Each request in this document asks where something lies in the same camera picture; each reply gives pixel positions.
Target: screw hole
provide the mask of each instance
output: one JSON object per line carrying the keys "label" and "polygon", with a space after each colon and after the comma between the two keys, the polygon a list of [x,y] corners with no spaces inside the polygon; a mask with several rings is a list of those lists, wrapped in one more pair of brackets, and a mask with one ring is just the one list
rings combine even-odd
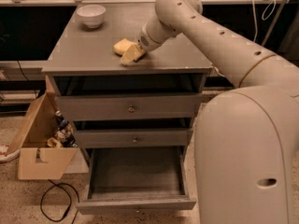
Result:
{"label": "screw hole", "polygon": [[261,179],[258,181],[258,186],[262,188],[269,188],[274,185],[276,185],[277,180],[275,178],[266,178],[266,179]]}

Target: open drawer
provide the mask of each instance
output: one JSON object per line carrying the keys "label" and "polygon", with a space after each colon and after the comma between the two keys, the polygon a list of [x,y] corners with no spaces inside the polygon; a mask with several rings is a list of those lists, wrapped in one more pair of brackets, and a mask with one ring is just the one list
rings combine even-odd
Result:
{"label": "open drawer", "polygon": [[181,147],[126,147],[93,150],[83,215],[107,210],[193,209]]}

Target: closed drawer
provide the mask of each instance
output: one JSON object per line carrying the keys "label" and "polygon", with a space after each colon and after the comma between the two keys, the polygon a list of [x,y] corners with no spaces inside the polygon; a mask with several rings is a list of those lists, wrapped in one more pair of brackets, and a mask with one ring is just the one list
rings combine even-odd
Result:
{"label": "closed drawer", "polygon": [[88,197],[81,214],[105,210],[193,209],[180,147],[93,150]]}
{"label": "closed drawer", "polygon": [[68,120],[194,117],[200,94],[178,96],[60,96],[57,103]]}
{"label": "closed drawer", "polygon": [[81,148],[187,146],[192,129],[75,131]]}

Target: gray countertop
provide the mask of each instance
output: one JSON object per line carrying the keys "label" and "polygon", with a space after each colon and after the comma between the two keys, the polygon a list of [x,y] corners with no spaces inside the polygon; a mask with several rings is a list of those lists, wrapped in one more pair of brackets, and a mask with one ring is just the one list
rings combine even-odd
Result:
{"label": "gray countertop", "polygon": [[148,52],[133,66],[123,66],[113,45],[127,38],[135,41],[141,27],[154,14],[153,3],[103,4],[104,23],[89,29],[76,12],[43,68],[46,75],[113,75],[164,72],[201,72],[208,74],[210,61],[189,39],[180,34]]}

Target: cabinet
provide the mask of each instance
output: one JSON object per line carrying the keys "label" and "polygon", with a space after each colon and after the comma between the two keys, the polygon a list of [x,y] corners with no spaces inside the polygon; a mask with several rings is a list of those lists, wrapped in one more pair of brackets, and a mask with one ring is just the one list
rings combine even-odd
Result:
{"label": "cabinet", "polygon": [[91,150],[82,214],[104,210],[192,209],[184,171],[209,60],[178,35],[125,67],[113,52],[134,40],[152,3],[104,4],[106,20],[88,30],[76,15],[43,72],[81,148]]}

